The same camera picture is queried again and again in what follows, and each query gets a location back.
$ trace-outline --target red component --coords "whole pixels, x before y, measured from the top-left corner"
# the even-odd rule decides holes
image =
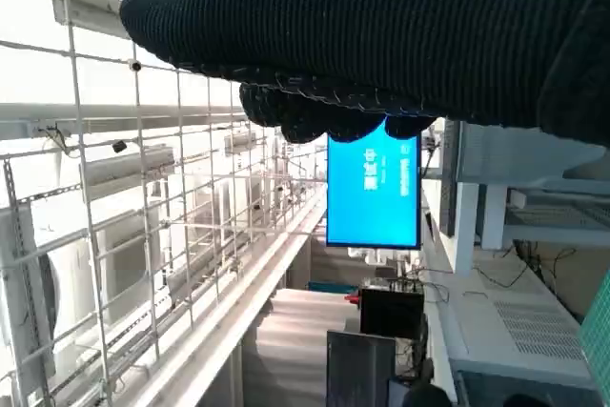
[[[346,295],[345,300],[349,301],[350,304],[358,305],[360,303],[360,296],[356,295]]]

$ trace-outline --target black electronic device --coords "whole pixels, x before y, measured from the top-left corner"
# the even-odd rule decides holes
[[[326,407],[388,407],[396,348],[393,338],[329,331]]]
[[[400,380],[388,381],[388,407],[402,407],[404,398],[409,393],[409,387]]]
[[[419,340],[424,296],[414,291],[363,288],[360,291],[360,332],[386,337]]]

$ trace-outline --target monitor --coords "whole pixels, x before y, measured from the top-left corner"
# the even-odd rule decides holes
[[[327,347],[326,407],[387,407],[396,341],[329,331]]]
[[[329,136],[327,245],[419,249],[420,143],[390,137],[383,123],[351,143]]]
[[[388,382],[388,407],[402,407],[404,399],[409,393],[409,387],[400,380],[392,379]]]

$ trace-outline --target blue screen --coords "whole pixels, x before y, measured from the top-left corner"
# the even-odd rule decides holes
[[[419,248],[419,136],[328,142],[329,245]]]

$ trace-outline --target black knit glove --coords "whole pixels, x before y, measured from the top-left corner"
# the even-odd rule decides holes
[[[121,19],[178,68],[248,85],[252,120],[292,141],[390,115],[390,134],[447,116],[610,145],[609,0],[124,0]]]

